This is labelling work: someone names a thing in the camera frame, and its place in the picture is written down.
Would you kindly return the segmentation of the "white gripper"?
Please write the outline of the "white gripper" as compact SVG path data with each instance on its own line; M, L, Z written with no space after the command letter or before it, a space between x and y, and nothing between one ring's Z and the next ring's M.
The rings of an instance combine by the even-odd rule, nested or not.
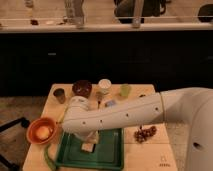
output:
M99 133L97 131L76 133L75 136L86 143L97 144L99 142Z

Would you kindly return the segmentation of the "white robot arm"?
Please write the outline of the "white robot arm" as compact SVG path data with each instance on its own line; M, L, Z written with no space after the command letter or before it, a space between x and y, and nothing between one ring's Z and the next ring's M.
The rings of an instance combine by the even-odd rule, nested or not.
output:
M73 97L62 128L84 140L92 131L178 121L189 126L185 171L213 171L213 89L210 88L163 91L98 110L91 110L87 99Z

